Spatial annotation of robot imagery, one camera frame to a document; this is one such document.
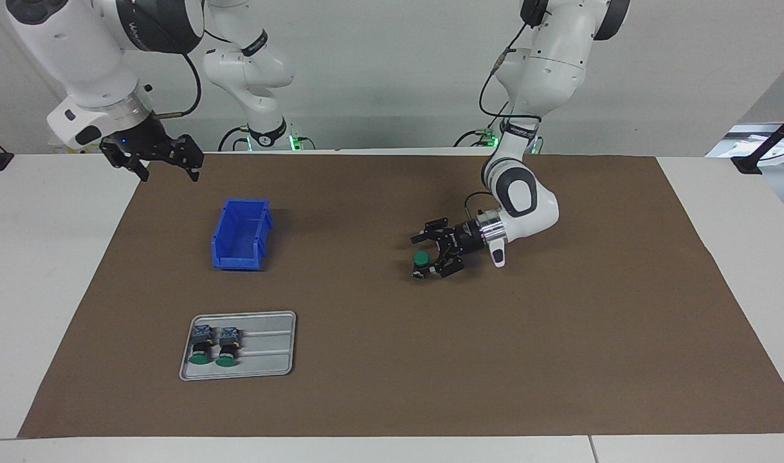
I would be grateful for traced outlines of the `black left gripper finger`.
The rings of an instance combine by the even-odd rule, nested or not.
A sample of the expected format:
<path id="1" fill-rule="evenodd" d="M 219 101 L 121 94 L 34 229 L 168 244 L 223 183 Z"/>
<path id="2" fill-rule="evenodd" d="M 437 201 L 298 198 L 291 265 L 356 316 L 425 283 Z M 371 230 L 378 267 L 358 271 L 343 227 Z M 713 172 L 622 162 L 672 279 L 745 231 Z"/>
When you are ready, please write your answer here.
<path id="1" fill-rule="evenodd" d="M 430 275 L 437 275 L 441 278 L 446 278 L 464 269 L 463 260 L 459 256 L 441 257 L 436 260 L 430 259 L 430 266 L 430 272 L 424 272 L 424 278 L 418 279 L 425 279 Z"/>
<path id="2" fill-rule="evenodd" d="M 448 219 L 436 219 L 424 223 L 418 234 L 410 238 L 412 245 L 421 245 L 433 241 L 436 246 L 451 245 L 451 226 Z"/>

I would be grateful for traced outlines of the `blue plastic bin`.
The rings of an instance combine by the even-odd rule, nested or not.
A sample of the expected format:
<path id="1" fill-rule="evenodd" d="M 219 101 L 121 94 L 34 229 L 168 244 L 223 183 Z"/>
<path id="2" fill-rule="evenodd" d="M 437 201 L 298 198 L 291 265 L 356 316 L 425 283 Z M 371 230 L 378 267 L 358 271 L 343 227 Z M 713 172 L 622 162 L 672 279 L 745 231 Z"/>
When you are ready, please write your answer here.
<path id="1" fill-rule="evenodd" d="M 230 271 L 260 270 L 271 229 L 269 200 L 225 200 L 210 241 L 213 266 Z"/>

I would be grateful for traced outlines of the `brown table mat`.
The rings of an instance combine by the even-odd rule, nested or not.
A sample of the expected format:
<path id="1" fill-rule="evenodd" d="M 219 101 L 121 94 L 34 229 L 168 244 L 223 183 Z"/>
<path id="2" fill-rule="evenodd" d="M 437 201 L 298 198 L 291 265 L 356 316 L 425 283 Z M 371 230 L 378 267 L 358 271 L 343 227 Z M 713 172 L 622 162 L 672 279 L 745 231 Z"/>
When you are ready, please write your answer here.
<path id="1" fill-rule="evenodd" d="M 19 431 L 94 436 L 784 433 L 784 383 L 659 162 L 538 156 L 560 221 L 448 278 L 474 156 L 210 155 L 137 187 Z M 230 197 L 270 201 L 258 271 L 216 269 Z M 296 314 L 284 376 L 183 381 L 199 314 Z"/>

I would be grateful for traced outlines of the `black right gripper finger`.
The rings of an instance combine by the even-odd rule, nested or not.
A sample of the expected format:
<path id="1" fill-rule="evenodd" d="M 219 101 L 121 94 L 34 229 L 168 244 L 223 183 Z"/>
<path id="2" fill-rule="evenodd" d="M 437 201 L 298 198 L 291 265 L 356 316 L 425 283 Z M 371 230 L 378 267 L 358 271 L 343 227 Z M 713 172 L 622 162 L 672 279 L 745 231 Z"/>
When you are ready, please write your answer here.
<path id="1" fill-rule="evenodd" d="M 148 181 L 149 171 L 138 156 L 133 154 L 121 154 L 116 161 L 118 162 L 119 168 L 131 171 L 141 182 Z"/>
<path id="2" fill-rule="evenodd" d="M 184 134 L 172 140 L 172 161 L 186 171 L 192 182 L 198 182 L 205 155 L 194 139 Z"/>

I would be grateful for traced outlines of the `black stand with rod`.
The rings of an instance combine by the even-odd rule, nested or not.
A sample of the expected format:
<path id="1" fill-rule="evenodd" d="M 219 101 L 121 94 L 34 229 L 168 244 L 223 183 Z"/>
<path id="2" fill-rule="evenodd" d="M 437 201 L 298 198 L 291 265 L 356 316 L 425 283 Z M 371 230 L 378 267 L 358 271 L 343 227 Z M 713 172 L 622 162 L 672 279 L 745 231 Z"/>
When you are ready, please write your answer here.
<path id="1" fill-rule="evenodd" d="M 762 141 L 748 156 L 733 156 L 731 161 L 739 172 L 745 175 L 762 175 L 758 163 L 771 149 L 784 139 L 784 122 L 772 134 Z"/>

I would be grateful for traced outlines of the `grey metal tray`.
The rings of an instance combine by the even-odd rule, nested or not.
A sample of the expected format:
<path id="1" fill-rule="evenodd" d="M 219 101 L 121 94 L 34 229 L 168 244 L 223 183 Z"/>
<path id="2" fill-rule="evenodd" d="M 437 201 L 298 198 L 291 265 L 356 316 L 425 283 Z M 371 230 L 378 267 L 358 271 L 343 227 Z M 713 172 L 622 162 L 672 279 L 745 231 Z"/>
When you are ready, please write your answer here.
<path id="1" fill-rule="evenodd" d="M 194 365 L 188 362 L 191 354 L 189 337 L 192 326 L 212 326 L 214 346 L 210 362 Z M 236 327 L 242 335 L 237 364 L 220 367 L 215 364 L 219 354 L 218 337 L 221 329 Z M 259 376 L 284 376 L 293 367 L 296 314 L 292 311 L 265 313 L 199 314 L 189 325 L 178 376 L 183 381 L 228 380 Z"/>

